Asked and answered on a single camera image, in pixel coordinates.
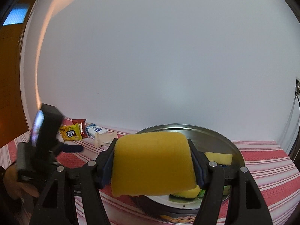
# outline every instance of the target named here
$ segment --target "brown door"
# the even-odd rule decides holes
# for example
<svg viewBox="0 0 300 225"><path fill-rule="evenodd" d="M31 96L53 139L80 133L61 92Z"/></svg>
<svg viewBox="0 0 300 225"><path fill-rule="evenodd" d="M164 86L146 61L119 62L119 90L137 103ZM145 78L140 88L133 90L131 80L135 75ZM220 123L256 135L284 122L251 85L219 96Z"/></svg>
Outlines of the brown door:
<svg viewBox="0 0 300 225"><path fill-rule="evenodd" d="M20 52L34 2L35 0L20 0L19 7L26 7L23 10L23 14L26 14L23 23L8 24L0 28L0 147L28 131L21 100ZM20 22L22 20L16 10L16 22Z"/></svg>

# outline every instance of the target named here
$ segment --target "yellow snack packet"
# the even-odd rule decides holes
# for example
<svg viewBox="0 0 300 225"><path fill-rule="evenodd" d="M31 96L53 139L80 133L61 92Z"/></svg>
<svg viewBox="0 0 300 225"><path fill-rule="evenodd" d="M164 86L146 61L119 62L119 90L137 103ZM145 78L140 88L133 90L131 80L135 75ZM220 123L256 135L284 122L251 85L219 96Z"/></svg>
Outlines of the yellow snack packet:
<svg viewBox="0 0 300 225"><path fill-rule="evenodd" d="M61 126L59 131L64 141L82 140L78 123L75 125Z"/></svg>

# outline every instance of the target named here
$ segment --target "human hand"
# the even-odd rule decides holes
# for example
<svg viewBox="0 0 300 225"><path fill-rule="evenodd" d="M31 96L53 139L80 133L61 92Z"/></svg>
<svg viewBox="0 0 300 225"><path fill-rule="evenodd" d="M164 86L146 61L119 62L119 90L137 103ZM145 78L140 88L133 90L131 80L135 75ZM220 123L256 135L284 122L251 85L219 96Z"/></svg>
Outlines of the human hand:
<svg viewBox="0 0 300 225"><path fill-rule="evenodd" d="M12 165L7 168L3 177L3 184L6 188L8 195L16 200L22 197L22 191L27 192L31 196L39 197L39 192L36 187L27 183L20 183L17 181L16 165Z"/></svg>

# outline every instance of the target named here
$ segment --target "electrical outlet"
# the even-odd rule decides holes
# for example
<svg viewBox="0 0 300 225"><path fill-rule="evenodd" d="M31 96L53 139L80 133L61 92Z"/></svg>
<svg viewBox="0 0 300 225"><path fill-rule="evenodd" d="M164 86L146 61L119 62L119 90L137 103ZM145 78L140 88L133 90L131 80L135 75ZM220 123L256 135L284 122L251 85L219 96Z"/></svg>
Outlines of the electrical outlet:
<svg viewBox="0 0 300 225"><path fill-rule="evenodd" d="M300 95L300 80L296 79L296 95Z"/></svg>

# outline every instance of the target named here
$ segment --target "red snack packet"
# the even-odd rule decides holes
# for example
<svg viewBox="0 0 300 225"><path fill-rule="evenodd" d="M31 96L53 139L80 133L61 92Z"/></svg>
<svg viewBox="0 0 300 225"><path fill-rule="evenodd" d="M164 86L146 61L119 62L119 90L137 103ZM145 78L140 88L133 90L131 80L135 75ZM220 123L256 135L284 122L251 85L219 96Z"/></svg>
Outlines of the red snack packet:
<svg viewBox="0 0 300 225"><path fill-rule="evenodd" d="M85 128L85 125L84 125L85 121L86 121L86 119L72 119L73 124L78 123L79 129L80 129L80 134L81 134L83 139L88 138L88 135L86 134L86 128Z"/></svg>

